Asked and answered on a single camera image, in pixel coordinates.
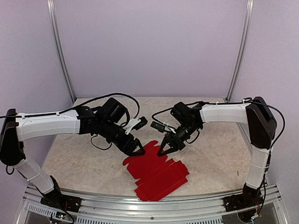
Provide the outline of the red paper box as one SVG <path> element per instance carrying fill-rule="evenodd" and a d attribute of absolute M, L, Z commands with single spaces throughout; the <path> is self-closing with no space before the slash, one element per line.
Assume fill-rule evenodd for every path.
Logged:
<path fill-rule="evenodd" d="M 150 141 L 143 148 L 145 155 L 129 156 L 122 163 L 136 179 L 135 193 L 140 200 L 159 201 L 188 182 L 190 173 L 182 161 L 157 155 L 158 141 Z"/>

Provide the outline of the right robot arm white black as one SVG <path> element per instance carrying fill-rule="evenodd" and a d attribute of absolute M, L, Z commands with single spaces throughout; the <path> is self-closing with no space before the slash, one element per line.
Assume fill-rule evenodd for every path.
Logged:
<path fill-rule="evenodd" d="M 244 98 L 237 103 L 178 102 L 168 109 L 179 122 L 178 127 L 174 128 L 157 120 L 151 124 L 160 132 L 166 133 L 157 155 L 164 156 L 181 151 L 191 135 L 202 130 L 206 123 L 237 123 L 244 128 L 250 147 L 249 173 L 243 187 L 244 193 L 239 196 L 240 205 L 249 207 L 257 200 L 256 191 L 262 186 L 270 166 L 270 154 L 278 125 L 272 109 L 260 96 Z"/>

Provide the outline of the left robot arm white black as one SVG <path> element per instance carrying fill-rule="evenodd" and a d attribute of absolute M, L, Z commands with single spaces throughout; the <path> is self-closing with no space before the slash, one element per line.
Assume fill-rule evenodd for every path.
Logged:
<path fill-rule="evenodd" d="M 84 102 L 62 112 L 18 113 L 10 109 L 0 133 L 0 161 L 18 171 L 59 208 L 65 204 L 65 196 L 55 178 L 25 154 L 24 142 L 63 134 L 89 134 L 103 137 L 127 156 L 141 156 L 145 150 L 131 130 L 146 123 L 144 117 L 130 118 L 128 109 L 114 98 L 94 108 Z"/>

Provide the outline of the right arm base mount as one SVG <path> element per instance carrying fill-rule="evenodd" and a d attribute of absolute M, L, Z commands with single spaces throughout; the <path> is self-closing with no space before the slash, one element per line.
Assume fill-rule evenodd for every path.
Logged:
<path fill-rule="evenodd" d="M 256 206 L 257 203 L 262 204 L 262 202 L 263 197 L 261 196 L 261 194 L 259 194 L 255 199 L 245 199 L 242 193 L 226 196 L 223 198 L 226 212 L 249 208 L 252 206 Z"/>

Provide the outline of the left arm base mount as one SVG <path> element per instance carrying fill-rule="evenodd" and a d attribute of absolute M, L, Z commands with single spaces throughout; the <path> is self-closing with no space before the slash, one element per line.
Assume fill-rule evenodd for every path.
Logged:
<path fill-rule="evenodd" d="M 45 197 L 41 198 L 40 203 L 43 205 L 50 206 L 52 208 L 66 210 L 70 212 L 78 213 L 81 206 L 82 199 L 80 197 L 61 195 L 57 198 L 48 200 Z"/>

